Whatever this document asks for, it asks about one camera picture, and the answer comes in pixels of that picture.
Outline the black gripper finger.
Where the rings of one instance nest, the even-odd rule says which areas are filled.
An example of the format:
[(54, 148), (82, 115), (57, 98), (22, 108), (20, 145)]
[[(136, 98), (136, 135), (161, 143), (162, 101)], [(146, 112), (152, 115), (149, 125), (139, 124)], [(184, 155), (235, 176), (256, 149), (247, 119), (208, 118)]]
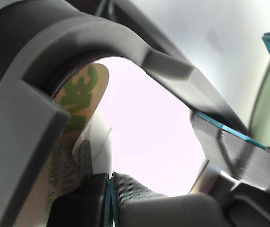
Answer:
[(130, 175), (114, 172), (110, 180), (113, 218), (116, 227), (121, 226), (122, 207), (129, 201), (167, 197), (152, 191)]

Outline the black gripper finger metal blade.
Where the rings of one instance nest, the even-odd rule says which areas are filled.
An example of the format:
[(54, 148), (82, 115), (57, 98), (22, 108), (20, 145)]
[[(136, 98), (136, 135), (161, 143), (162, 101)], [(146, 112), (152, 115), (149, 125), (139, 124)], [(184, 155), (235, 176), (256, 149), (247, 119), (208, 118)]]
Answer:
[(74, 191), (55, 199), (48, 227), (101, 227), (108, 174), (94, 174), (91, 145), (88, 140), (79, 148), (81, 184)]

